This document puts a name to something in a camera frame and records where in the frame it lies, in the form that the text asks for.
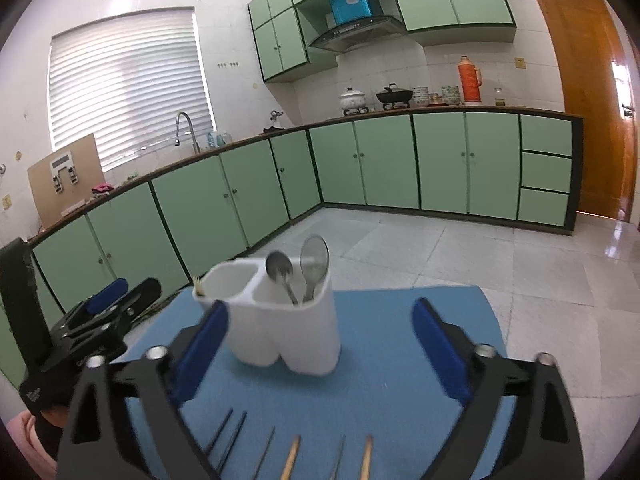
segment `pot lid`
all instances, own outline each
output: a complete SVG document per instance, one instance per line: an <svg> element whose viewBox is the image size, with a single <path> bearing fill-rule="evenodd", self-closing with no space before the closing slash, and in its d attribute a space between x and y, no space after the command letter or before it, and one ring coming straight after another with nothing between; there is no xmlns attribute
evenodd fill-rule
<svg viewBox="0 0 640 480"><path fill-rule="evenodd" d="M354 90L352 87L349 87L346 89L346 91L340 95L341 98L343 97L354 97L354 96L359 96L359 97L364 97L366 94L360 90Z"/></svg>

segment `blue mat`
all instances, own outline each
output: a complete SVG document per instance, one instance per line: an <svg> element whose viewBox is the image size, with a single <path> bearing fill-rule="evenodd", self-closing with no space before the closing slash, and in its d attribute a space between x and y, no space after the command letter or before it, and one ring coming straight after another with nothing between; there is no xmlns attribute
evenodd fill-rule
<svg viewBox="0 0 640 480"><path fill-rule="evenodd" d="M236 360L223 344L196 397L180 409L196 441L205 446L229 407L231 417L209 457L216 466L242 410L248 417L228 463L224 480L251 478L271 426L276 433L260 478L280 477L295 434L302 435L293 479L329 477L341 434L346 445L339 477L357 478L365 436L374 437L371 480L417 480L432 462L460 415L444 395L412 330L410 311L428 298L445 322L460 325L475 342L506 349L491 306L476 286L435 286L409 290L335 293L342 352L334 373L300 376L282 362L256 368ZM157 344L169 344L178 331L199 322L202 310L191 290L181 292L159 314L127 360ZM473 478L487 476L495 463L513 412L503 399L489 442ZM134 427L153 475L167 478L137 399L129 401Z"/></svg>

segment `orange thermos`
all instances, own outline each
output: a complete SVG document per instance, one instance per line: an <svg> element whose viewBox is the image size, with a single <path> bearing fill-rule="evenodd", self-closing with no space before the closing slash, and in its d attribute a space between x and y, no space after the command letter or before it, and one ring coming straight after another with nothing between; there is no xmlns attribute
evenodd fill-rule
<svg viewBox="0 0 640 480"><path fill-rule="evenodd" d="M465 96L465 105L479 105L480 87L482 86L482 74L476 66L469 61L467 56L462 56L458 64L462 93Z"/></svg>

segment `white utensil holder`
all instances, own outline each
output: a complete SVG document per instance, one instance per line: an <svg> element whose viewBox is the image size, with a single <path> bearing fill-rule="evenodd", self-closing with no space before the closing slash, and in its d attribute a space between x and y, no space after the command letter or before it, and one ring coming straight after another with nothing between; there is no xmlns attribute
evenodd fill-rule
<svg viewBox="0 0 640 480"><path fill-rule="evenodd" d="M299 374L326 375L338 364L340 335L331 275L316 286L313 301L293 305L284 287L268 277L264 258L238 258L213 267L201 281L203 308L215 300L229 306L226 342L242 362L267 367L278 357ZM302 302L306 281L292 258L290 286Z"/></svg>

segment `range hood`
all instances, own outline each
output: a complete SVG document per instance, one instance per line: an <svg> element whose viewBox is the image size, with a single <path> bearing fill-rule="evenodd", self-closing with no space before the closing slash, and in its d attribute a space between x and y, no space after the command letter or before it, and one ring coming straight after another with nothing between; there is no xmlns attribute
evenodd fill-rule
<svg viewBox="0 0 640 480"><path fill-rule="evenodd" d="M404 25L393 16L367 16L331 28L309 46L341 54L369 41L403 34L406 34Z"/></svg>

